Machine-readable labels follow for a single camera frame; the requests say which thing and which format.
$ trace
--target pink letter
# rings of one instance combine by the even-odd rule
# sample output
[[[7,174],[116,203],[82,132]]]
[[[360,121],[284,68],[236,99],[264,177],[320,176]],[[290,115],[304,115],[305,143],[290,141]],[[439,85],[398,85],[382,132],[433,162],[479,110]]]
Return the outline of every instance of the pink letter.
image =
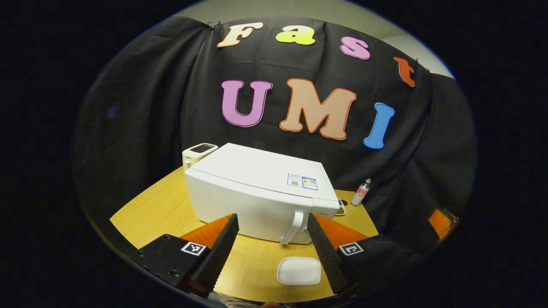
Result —
[[[265,108],[266,92],[272,89],[272,83],[268,81],[254,81],[250,84],[253,89],[253,104],[251,112],[243,115],[236,110],[238,104],[238,92],[243,88],[243,82],[239,80],[226,80],[221,84],[224,89],[222,96],[222,116],[236,126],[250,127],[261,121]]]
[[[364,41],[350,36],[341,37],[341,50],[343,53],[356,57],[358,59],[367,60],[371,58],[371,54],[366,48],[369,48]]]

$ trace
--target microwave door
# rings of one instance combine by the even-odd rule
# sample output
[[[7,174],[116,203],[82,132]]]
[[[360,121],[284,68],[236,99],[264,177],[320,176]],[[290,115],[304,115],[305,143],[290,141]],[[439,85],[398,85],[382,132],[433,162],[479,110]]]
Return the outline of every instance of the microwave door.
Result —
[[[295,212],[295,215],[293,217],[293,223],[291,227],[289,228],[289,231],[287,232],[287,234],[283,236],[282,239],[280,240],[280,244],[284,244],[284,245],[289,244],[289,242],[293,239],[297,231],[299,231],[299,229],[301,228],[303,220],[304,220],[304,214],[302,212]]]

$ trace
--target wooden table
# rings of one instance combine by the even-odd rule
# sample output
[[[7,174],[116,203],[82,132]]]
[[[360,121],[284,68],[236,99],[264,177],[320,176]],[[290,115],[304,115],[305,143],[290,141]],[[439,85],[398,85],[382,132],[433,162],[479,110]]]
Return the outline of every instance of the wooden table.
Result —
[[[335,190],[340,199],[350,201],[354,192]],[[346,206],[346,215],[334,221],[367,236],[379,234],[363,206]],[[141,248],[162,234],[183,235],[205,225],[192,209],[182,167],[168,174],[139,194],[110,221],[136,248]],[[289,256],[319,260],[312,243],[281,245],[245,235],[236,237],[232,251],[217,280],[215,291],[252,301],[295,303],[333,295],[322,269],[319,284],[286,286],[276,279],[278,264]]]

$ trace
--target small white device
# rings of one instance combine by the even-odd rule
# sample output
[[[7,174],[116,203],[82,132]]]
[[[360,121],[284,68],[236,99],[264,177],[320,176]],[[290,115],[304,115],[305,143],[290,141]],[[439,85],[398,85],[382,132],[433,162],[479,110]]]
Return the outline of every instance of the small white device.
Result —
[[[182,169],[188,169],[190,166],[199,162],[205,156],[208,156],[218,148],[218,146],[209,143],[202,143],[189,147],[182,152]]]
[[[185,178],[199,220],[236,213],[240,234],[281,244],[310,243],[308,215],[331,219],[340,208],[321,163],[231,143]]]

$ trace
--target orange letter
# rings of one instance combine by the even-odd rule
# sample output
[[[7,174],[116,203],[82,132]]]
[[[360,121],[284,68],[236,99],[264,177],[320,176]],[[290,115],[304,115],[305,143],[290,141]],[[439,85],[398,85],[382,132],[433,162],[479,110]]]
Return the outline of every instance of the orange letter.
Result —
[[[324,102],[320,102],[318,92],[311,81],[291,78],[287,80],[287,85],[291,88],[291,101],[286,119],[279,124],[281,129],[300,132],[302,124],[299,119],[303,112],[309,133],[315,132],[327,117],[327,122],[319,130],[319,133],[331,139],[343,140],[346,138],[344,128],[350,104],[356,100],[354,92],[336,88]]]
[[[415,86],[415,81],[411,79],[409,72],[415,74],[415,70],[409,66],[406,59],[394,57],[394,60],[398,62],[399,66],[399,76],[402,78],[403,82],[410,85],[411,87]]]
[[[252,24],[243,24],[243,25],[233,25],[229,27],[229,32],[226,35],[225,39],[222,40],[219,44],[217,44],[217,47],[227,47],[227,46],[234,46],[239,44],[238,36],[242,36],[242,38],[248,37],[253,29],[260,29],[262,28],[262,22],[254,22]]]

